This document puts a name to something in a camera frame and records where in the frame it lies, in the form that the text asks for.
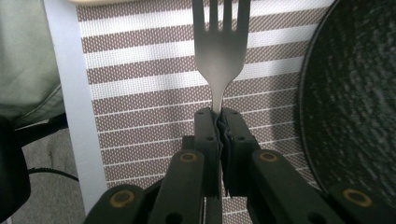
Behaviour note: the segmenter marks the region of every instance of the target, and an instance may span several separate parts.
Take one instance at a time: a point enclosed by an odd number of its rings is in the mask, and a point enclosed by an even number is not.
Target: black pan
[[[337,1],[304,62],[303,148],[323,190],[348,182],[396,207],[396,1]]]

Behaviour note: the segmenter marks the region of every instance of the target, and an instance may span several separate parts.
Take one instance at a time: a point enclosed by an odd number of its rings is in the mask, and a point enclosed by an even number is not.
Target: woven placemat
[[[252,1],[246,65],[224,99],[262,148],[283,153],[313,186],[294,114],[304,55],[331,3]],[[78,7],[78,21],[107,186],[146,188],[193,134],[193,113],[210,106],[194,63],[191,1]],[[223,204],[224,223],[250,222],[244,199]]]

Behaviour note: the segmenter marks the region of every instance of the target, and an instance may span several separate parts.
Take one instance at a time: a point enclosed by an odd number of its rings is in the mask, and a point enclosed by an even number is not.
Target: cable
[[[55,170],[55,169],[51,169],[51,168],[37,168],[36,169],[34,167],[34,168],[31,168],[31,169],[28,170],[28,174],[29,175],[36,174],[36,173],[51,173],[51,174],[56,174],[56,175],[63,175],[63,176],[66,176],[66,177],[68,177],[70,179],[76,180],[78,182],[78,178],[77,177],[75,177],[73,175],[70,175],[70,174],[67,174],[67,173],[65,173],[63,171],[59,171],[59,170]]]

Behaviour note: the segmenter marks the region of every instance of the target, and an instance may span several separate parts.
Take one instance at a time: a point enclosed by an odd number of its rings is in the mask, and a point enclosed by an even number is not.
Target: silver fork
[[[248,44],[250,0],[239,0],[236,30],[232,29],[233,0],[224,0],[223,28],[219,29],[218,0],[210,0],[209,30],[204,2],[192,0],[195,63],[212,90],[212,111],[219,117],[227,86],[241,73]]]

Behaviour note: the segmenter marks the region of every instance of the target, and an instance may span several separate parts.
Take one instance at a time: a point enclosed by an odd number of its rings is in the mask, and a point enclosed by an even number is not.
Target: brass insert
[[[270,152],[263,152],[260,154],[260,159],[262,159],[262,161],[277,161],[277,156]]]
[[[373,204],[373,200],[359,190],[345,189],[343,193],[344,198],[360,207],[370,207]]]
[[[197,161],[197,156],[194,153],[183,153],[180,156],[180,160],[183,162],[193,162],[193,161]]]
[[[128,189],[123,189],[111,196],[110,204],[113,207],[122,208],[133,201],[134,193]]]

